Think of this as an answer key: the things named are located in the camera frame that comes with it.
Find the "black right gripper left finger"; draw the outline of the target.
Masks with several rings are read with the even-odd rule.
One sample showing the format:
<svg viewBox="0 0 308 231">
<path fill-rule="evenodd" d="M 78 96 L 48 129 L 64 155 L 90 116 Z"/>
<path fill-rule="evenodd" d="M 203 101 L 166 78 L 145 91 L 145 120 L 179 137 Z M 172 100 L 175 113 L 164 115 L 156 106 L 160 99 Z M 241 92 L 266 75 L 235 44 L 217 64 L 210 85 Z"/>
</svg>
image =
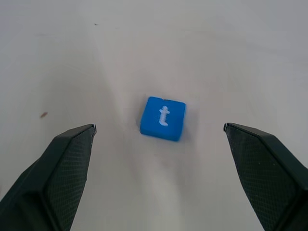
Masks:
<svg viewBox="0 0 308 231">
<path fill-rule="evenodd" d="M 53 138 L 0 202 L 2 231 L 68 231 L 87 181 L 94 124 Z"/>
</svg>

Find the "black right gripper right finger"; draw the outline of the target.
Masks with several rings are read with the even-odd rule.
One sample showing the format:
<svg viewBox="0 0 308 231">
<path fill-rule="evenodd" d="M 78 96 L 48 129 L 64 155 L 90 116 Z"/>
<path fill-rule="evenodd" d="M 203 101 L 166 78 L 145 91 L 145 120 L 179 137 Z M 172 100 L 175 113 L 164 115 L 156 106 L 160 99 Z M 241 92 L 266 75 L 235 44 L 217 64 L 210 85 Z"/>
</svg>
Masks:
<svg viewBox="0 0 308 231">
<path fill-rule="evenodd" d="M 274 135 L 225 123 L 243 190 L 266 231 L 308 229 L 308 169 Z"/>
</svg>

